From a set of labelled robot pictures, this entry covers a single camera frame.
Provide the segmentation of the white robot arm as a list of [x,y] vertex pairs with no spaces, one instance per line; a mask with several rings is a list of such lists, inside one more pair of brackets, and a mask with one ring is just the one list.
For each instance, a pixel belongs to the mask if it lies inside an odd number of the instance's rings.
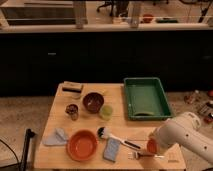
[[147,151],[161,155],[178,143],[213,165],[213,140],[198,132],[200,126],[199,117],[192,112],[167,119],[149,134]]

